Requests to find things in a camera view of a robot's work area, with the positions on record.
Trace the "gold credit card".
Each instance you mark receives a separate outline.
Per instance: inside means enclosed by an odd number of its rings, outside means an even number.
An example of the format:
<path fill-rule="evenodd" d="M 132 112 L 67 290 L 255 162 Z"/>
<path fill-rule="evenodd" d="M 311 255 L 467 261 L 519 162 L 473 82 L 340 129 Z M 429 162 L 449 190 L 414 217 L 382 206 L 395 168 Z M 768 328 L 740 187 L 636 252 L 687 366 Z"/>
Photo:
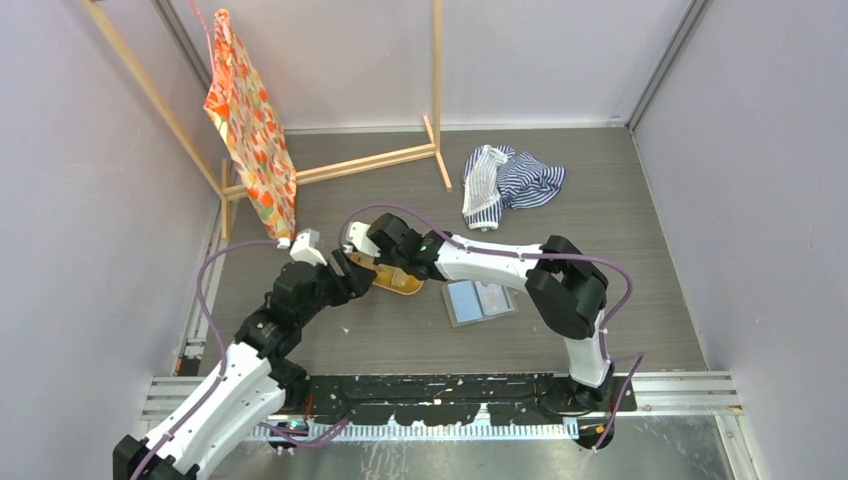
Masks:
<path fill-rule="evenodd" d="M 375 266 L 375 271 L 377 273 L 375 284 L 390 290 L 414 290 L 419 285 L 419 281 L 414 276 L 398 267 L 378 264 Z"/>

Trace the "orange oval tray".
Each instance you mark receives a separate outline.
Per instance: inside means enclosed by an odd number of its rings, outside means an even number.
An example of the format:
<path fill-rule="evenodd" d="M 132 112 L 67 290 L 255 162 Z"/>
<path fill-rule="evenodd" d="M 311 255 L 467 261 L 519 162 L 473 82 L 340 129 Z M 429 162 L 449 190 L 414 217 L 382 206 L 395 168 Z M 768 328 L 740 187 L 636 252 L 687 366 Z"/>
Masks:
<path fill-rule="evenodd" d="M 347 257 L 357 265 L 372 270 L 376 274 L 372 284 L 384 290 L 411 296 L 418 293 L 424 285 L 422 280 L 407 274 L 399 267 L 377 264 L 372 256 L 361 252 L 348 252 Z"/>

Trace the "grey card holder wallet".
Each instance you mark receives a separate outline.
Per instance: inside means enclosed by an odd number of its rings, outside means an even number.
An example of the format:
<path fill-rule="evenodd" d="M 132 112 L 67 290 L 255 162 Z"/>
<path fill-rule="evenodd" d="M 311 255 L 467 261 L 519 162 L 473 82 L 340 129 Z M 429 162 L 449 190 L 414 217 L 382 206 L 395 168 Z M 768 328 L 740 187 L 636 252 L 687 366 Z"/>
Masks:
<path fill-rule="evenodd" d="M 454 328 L 468 326 L 474 323 L 492 320 L 498 317 L 512 315 L 517 312 L 514 294 L 509 289 L 513 296 L 515 310 L 511 313 L 496 316 L 483 317 L 480 309 L 480 304 L 475 292 L 473 280 L 463 280 L 453 283 L 448 283 L 442 287 L 448 318 Z"/>

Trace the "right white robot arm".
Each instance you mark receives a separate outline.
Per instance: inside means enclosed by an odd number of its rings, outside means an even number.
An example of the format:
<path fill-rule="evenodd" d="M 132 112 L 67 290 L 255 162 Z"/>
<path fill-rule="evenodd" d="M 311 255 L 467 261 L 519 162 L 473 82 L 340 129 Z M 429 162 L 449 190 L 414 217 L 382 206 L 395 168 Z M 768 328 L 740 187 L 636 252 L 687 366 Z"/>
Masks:
<path fill-rule="evenodd" d="M 398 267 L 418 280 L 476 281 L 527 294 L 547 327 L 564 339 L 569 358 L 565 390 L 584 410 L 596 410 L 611 395 L 614 371 L 600 342 L 608 280 L 579 250 L 552 235 L 543 244 L 500 245 L 460 235 L 422 235 L 386 213 L 350 232 L 349 241 L 379 264 Z"/>

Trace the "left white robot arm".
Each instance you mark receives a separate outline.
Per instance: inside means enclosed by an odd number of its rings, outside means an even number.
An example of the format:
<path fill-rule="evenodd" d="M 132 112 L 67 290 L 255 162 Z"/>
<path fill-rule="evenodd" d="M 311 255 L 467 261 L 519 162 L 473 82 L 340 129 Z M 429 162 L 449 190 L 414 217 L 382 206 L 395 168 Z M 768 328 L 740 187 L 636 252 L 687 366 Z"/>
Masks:
<path fill-rule="evenodd" d="M 270 415 L 293 414 L 305 405 L 307 373 L 288 354 L 318 313 L 364 296 L 377 277 L 341 250 L 332 258 L 282 267 L 217 369 L 145 437 L 127 435 L 118 442 L 113 478 L 207 479 Z"/>

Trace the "blue striped cloth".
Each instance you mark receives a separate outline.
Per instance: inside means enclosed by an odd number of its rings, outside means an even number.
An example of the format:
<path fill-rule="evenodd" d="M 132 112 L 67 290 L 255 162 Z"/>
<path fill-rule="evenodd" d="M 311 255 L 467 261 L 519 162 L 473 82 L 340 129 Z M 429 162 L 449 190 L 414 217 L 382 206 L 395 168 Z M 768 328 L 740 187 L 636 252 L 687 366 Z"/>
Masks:
<path fill-rule="evenodd" d="M 461 215 L 471 230 L 496 230 L 503 211 L 531 209 L 556 198 L 566 181 L 563 166 L 551 166 L 509 145 L 481 145 L 466 160 Z"/>

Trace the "wooden drying rack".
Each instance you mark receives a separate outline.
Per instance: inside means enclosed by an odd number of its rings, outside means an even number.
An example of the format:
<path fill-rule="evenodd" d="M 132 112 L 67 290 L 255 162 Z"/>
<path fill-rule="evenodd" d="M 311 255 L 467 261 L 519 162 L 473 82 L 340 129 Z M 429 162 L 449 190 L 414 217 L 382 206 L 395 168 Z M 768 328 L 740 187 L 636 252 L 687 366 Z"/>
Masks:
<path fill-rule="evenodd" d="M 214 190 L 215 194 L 221 202 L 221 235 L 223 238 L 230 236 L 230 205 L 235 200 L 248 198 L 245 187 L 241 184 L 239 174 L 230 158 L 228 149 L 227 157 L 222 164 L 222 172 L 220 175 L 214 175 L 208 165 L 208 162 L 201 156 L 196 148 L 193 140 L 183 125 L 177 119 L 176 114 L 170 108 L 170 105 L 165 100 L 164 96 L 155 86 L 153 80 L 149 77 L 141 63 L 135 57 L 132 49 L 126 44 L 124 39 L 118 33 L 118 30 L 109 20 L 106 13 L 96 1 L 86 1 L 83 4 L 90 18 L 99 28 L 105 39 L 110 43 L 114 51 L 120 56 L 130 73 L 133 75 L 137 83 L 142 88 L 143 92 L 149 98 L 157 112 L 161 115 L 165 123 L 168 125 L 172 133 L 185 149 L 186 153 L 198 167 L 204 178 Z M 423 118 L 424 126 L 429 137 L 426 144 L 414 146 L 406 149 L 390 151 L 369 157 L 349 160 L 345 162 L 337 162 L 322 167 L 299 170 L 296 167 L 297 189 L 303 184 L 315 183 L 318 181 L 339 178 L 347 175 L 353 175 L 360 172 L 388 167 L 396 164 L 417 161 L 433 157 L 437 163 L 444 162 L 441 154 L 441 53 L 442 53 L 442 4 L 435 1 L 432 4 L 432 60 L 433 60 L 433 114 Z M 212 82 L 212 43 L 214 41 L 214 26 L 206 28 L 206 37 L 209 47 L 210 68 L 207 72 L 207 78 L 203 79 L 201 84 L 206 88 L 207 93 Z"/>

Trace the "orange floral cloth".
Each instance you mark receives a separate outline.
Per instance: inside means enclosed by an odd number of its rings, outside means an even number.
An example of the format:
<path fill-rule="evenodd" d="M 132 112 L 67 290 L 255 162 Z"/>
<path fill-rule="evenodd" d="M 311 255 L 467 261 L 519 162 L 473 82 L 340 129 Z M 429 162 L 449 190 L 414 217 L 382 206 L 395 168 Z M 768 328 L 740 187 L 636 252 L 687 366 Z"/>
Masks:
<path fill-rule="evenodd" d="M 204 110 L 268 235 L 290 240 L 296 231 L 297 181 L 282 122 L 230 12 L 217 10 L 213 26 L 212 82 Z"/>

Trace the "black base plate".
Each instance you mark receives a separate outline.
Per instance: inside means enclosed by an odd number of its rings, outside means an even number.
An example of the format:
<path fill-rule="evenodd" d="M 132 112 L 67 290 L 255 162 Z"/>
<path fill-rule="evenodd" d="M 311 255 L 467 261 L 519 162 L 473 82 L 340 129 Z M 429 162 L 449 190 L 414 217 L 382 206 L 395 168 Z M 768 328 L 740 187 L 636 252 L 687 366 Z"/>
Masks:
<path fill-rule="evenodd" d="M 578 393 L 563 374 L 312 375 L 277 412 L 334 424 L 428 427 L 469 425 L 486 415 L 493 426 L 553 425 L 566 417 L 608 417 L 615 405 L 633 412 L 636 401 L 625 377 L 601 388 L 601 400 Z"/>

